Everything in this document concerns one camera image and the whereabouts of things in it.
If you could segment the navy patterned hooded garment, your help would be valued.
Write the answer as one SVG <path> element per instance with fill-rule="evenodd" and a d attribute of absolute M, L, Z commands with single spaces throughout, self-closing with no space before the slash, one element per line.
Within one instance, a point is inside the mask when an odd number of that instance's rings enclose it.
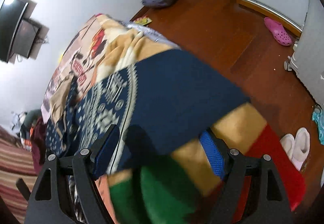
<path fill-rule="evenodd" d="M 48 122 L 46 147 L 58 157 L 90 148 L 110 125 L 119 127 L 107 173 L 132 166 L 125 132 L 140 126 L 148 136 L 142 152 L 173 152 L 223 116 L 249 102 L 243 91 L 189 52 L 171 49 L 109 75 L 77 101 L 68 91 L 64 116 Z"/>

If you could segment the red green beige blanket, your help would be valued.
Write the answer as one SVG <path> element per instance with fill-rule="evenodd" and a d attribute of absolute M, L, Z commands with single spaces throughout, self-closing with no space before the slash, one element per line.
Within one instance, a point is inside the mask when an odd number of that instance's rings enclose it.
<path fill-rule="evenodd" d="M 214 123 L 212 132 L 230 148 L 250 157 L 271 156 L 295 209 L 306 185 L 283 150 L 276 133 L 255 107 L 246 103 Z M 115 223 L 203 223 L 220 193 L 198 139 L 137 172 L 130 169 L 107 177 L 106 205 Z"/>

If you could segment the maroon garment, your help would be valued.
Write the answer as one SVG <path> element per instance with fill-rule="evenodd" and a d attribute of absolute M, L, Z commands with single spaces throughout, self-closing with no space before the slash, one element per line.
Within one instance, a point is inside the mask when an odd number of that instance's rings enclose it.
<path fill-rule="evenodd" d="M 46 127 L 42 116 L 37 119 L 30 136 L 33 167 L 38 175 L 46 159 Z"/>

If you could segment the white slippers pair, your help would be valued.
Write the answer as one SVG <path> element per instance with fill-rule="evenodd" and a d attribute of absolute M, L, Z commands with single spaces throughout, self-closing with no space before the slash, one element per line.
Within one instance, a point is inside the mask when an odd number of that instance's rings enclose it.
<path fill-rule="evenodd" d="M 301 127 L 296 135 L 286 134 L 280 143 L 288 159 L 300 171 L 310 152 L 310 134 L 305 127 Z"/>

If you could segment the striped curtain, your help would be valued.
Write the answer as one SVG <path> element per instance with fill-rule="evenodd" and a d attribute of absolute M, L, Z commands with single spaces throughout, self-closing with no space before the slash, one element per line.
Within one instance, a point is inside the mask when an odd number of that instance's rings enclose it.
<path fill-rule="evenodd" d="M 24 223 L 28 203 L 16 186 L 20 178 L 31 191 L 37 179 L 31 152 L 24 150 L 17 138 L 1 128 L 1 199 L 9 212 Z"/>

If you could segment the printed newspaper bedspread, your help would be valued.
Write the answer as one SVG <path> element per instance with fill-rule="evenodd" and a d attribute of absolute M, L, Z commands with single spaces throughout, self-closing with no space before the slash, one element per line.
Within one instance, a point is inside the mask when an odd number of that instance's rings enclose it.
<path fill-rule="evenodd" d="M 77 78 L 80 100 L 96 82 L 112 73 L 176 48 L 177 44 L 149 27 L 94 15 L 77 32 L 52 75 L 41 105 L 43 122 L 56 123 L 63 115 L 73 77 Z"/>

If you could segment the pink croc shoe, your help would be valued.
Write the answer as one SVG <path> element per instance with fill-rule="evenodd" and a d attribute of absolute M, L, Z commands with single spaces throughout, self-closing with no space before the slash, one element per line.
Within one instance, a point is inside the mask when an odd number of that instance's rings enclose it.
<path fill-rule="evenodd" d="M 269 18 L 264 18 L 266 28 L 271 32 L 274 39 L 283 46 L 291 46 L 292 39 L 284 29 L 281 23 Z"/>

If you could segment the wall-mounted black television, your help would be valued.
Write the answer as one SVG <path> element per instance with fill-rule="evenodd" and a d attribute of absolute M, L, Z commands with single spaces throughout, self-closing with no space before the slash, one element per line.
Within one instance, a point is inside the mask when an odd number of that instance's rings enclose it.
<path fill-rule="evenodd" d="M 1 61 L 33 58 L 48 43 L 49 28 L 32 18 L 37 3 L 32 0 L 3 0 L 1 3 Z"/>

